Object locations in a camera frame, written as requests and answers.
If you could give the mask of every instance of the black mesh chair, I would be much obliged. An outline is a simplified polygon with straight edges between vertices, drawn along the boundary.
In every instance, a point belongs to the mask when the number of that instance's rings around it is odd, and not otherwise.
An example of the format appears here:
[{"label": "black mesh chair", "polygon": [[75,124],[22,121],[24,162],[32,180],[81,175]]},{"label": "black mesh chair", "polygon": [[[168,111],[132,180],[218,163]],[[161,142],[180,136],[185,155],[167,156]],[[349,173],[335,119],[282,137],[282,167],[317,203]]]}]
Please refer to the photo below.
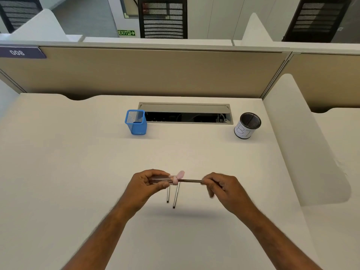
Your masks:
[{"label": "black mesh chair", "polygon": [[187,0],[137,0],[141,38],[188,38]]},{"label": "black mesh chair", "polygon": [[41,10],[43,8],[39,0],[0,0],[0,16],[9,33],[13,33]]},{"label": "black mesh chair", "polygon": [[300,0],[284,42],[331,42],[351,0]]}]

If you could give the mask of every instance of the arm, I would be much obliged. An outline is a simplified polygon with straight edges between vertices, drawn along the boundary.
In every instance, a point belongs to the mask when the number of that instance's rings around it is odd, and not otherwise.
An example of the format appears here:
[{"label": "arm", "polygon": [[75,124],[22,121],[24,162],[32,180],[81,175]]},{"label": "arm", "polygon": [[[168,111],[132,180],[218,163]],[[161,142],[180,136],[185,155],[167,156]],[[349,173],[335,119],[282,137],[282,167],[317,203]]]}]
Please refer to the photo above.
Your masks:
[{"label": "arm", "polygon": [[153,175],[169,174],[156,169],[135,173],[119,201],[63,270],[105,269],[128,220],[143,207],[151,195],[169,186],[164,181],[150,185],[149,178]]},{"label": "arm", "polygon": [[236,177],[213,172],[202,184],[250,229],[277,270],[321,270],[256,208]]}]

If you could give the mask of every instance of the blue mesh basket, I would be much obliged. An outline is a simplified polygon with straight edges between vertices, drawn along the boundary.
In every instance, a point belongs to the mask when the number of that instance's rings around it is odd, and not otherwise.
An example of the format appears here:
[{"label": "blue mesh basket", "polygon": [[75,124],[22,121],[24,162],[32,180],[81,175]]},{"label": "blue mesh basket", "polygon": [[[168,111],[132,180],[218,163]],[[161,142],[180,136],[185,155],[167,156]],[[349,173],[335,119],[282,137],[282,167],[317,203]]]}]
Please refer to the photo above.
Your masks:
[{"label": "blue mesh basket", "polygon": [[133,135],[146,134],[148,124],[145,119],[144,110],[128,110],[125,117],[125,123],[128,125]]}]

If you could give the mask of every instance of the person's right arm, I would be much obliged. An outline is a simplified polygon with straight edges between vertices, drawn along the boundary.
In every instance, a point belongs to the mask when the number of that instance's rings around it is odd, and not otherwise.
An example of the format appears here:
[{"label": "person's right arm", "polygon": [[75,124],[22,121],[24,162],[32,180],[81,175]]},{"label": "person's right arm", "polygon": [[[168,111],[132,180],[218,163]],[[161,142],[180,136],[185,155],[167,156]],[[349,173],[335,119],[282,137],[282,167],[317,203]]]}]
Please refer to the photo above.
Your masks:
[{"label": "person's right arm", "polygon": [[258,210],[236,177],[213,172],[202,184],[250,229],[277,270],[321,270]]}]

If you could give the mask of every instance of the green exit sign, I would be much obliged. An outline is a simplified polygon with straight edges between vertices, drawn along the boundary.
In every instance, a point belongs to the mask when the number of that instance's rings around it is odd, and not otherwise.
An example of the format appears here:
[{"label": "green exit sign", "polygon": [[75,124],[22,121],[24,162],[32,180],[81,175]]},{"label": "green exit sign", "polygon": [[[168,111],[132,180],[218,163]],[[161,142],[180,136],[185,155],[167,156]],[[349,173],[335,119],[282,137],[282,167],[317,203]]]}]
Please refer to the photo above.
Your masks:
[{"label": "green exit sign", "polygon": [[134,30],[118,30],[119,36],[135,36]]}]

